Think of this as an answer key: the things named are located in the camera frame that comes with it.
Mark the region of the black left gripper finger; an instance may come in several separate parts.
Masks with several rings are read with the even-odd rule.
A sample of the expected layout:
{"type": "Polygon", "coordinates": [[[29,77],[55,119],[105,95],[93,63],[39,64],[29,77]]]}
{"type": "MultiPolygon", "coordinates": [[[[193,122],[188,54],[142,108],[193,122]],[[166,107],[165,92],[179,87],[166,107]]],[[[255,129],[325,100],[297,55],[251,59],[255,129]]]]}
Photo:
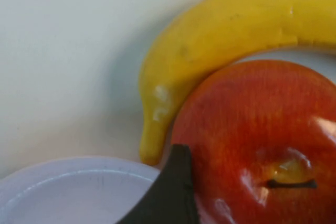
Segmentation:
{"type": "Polygon", "coordinates": [[[171,146],[168,160],[156,180],[118,223],[200,223],[188,146],[171,146]]]}

